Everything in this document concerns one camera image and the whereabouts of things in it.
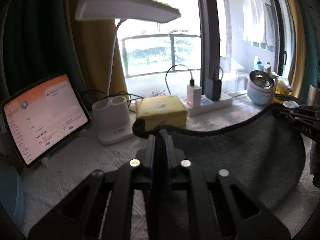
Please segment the metal screw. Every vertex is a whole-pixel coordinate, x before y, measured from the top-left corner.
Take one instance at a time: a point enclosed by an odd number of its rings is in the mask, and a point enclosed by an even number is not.
[[[101,177],[103,175],[103,171],[101,170],[94,170],[92,173],[91,173],[92,177],[95,177],[95,178],[98,178],[98,177]]]
[[[221,177],[228,177],[230,174],[229,171],[226,169],[221,169],[218,173]]]
[[[130,161],[130,165],[132,167],[138,167],[141,164],[141,162],[138,159],[133,159]]]
[[[182,160],[182,161],[180,162],[180,165],[181,165],[182,167],[185,167],[185,168],[190,167],[190,166],[191,166],[191,161],[189,161],[189,160]]]

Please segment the app icon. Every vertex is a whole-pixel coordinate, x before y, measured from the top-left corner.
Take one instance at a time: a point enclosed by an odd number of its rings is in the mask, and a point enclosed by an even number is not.
[[[27,101],[22,101],[21,107],[22,107],[23,109],[26,109],[26,108],[28,107],[28,102],[27,102]]]

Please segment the lamp arm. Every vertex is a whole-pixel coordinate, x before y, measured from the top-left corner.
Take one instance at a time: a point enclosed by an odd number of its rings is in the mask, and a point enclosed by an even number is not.
[[[112,40],[112,50],[111,50],[111,57],[110,57],[110,65],[108,68],[108,82],[107,82],[107,90],[106,90],[106,96],[109,96],[110,92],[110,84],[111,84],[111,75],[112,75],[112,66],[113,66],[113,57],[115,54],[115,48],[116,48],[116,41],[117,41],[117,32],[120,27],[120,25],[125,22],[127,19],[121,19],[118,25],[115,28],[115,31],[113,33],[113,40]]]

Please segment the power strip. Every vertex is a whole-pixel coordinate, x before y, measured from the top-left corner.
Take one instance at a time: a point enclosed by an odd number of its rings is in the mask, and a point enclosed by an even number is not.
[[[181,99],[181,102],[184,104],[186,109],[188,110],[188,115],[193,116],[197,114],[207,113],[213,110],[217,110],[220,108],[224,108],[227,106],[231,106],[233,102],[233,98],[228,96],[225,93],[221,93],[221,97],[218,101],[211,101],[210,99],[206,98],[205,95],[201,96],[201,105],[199,107],[191,107],[187,104],[187,99]]]

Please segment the yellow curtain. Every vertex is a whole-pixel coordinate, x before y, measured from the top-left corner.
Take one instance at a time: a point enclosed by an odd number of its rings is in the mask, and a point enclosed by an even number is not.
[[[291,86],[294,91],[291,95],[299,98],[303,83],[305,61],[306,61],[306,39],[304,35],[304,26],[302,14],[298,0],[287,0],[292,14],[295,29],[295,65]]]
[[[69,35],[74,45],[79,69],[88,90],[105,92],[115,22],[114,20],[77,22],[75,20],[77,2],[78,0],[65,0],[65,8]],[[120,91],[127,91],[127,88],[117,44],[113,60],[110,95]],[[98,99],[103,97],[99,93],[96,96]]]

